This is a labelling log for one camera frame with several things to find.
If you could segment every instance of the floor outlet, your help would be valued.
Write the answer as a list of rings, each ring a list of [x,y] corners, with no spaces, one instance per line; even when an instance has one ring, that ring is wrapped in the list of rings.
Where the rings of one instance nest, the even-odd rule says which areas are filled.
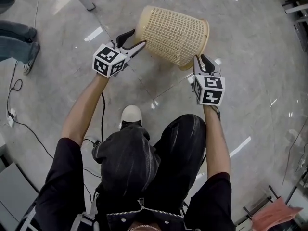
[[[11,108],[10,112],[14,116],[14,119],[16,119],[16,111],[13,108]],[[10,116],[7,119],[8,119],[10,127],[13,127],[15,123],[14,120]]]

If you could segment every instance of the person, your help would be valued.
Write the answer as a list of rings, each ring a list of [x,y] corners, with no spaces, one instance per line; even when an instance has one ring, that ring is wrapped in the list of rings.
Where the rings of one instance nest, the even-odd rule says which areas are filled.
[[[203,107],[206,124],[196,115],[182,115],[166,127],[154,146],[142,127],[140,110],[125,108],[121,130],[92,151],[101,163],[102,175],[93,201],[97,210],[93,229],[85,229],[84,222],[78,226],[77,216],[85,212],[80,147],[107,83],[107,78],[97,74],[64,122],[37,199],[36,220],[41,229],[234,231],[230,157],[217,109],[212,106]],[[180,210],[201,167],[205,147],[208,180],[191,198],[183,217]]]
[[[33,27],[0,20],[0,62],[15,58],[24,64],[24,75],[29,74],[40,50],[36,35]]]

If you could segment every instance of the necklace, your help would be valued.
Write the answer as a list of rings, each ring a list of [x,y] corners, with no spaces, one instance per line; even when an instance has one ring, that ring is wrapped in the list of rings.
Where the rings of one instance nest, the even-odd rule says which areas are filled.
[[[159,229],[157,229],[157,228],[155,228],[151,225],[139,225],[139,226],[136,226],[134,228],[129,229],[128,231],[134,231],[137,228],[151,228],[151,229],[154,229],[155,231],[160,231]]]

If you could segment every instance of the wicker basket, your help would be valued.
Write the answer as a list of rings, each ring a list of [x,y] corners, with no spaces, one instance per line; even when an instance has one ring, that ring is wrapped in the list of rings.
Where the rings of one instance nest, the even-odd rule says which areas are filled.
[[[193,66],[206,46],[209,25],[182,13],[146,6],[136,27],[136,42],[146,40],[146,48],[173,62],[180,70]]]

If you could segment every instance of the wrist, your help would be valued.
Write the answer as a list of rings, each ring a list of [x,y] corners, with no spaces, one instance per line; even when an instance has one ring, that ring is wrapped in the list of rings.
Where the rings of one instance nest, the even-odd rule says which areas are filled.
[[[210,106],[210,105],[203,105],[203,110],[204,112],[207,112],[207,113],[211,113],[211,112],[214,112],[214,113],[218,113],[218,108],[216,106]]]
[[[109,78],[97,73],[96,76],[94,77],[93,81],[97,81],[99,83],[105,84],[105,83],[108,83]]]

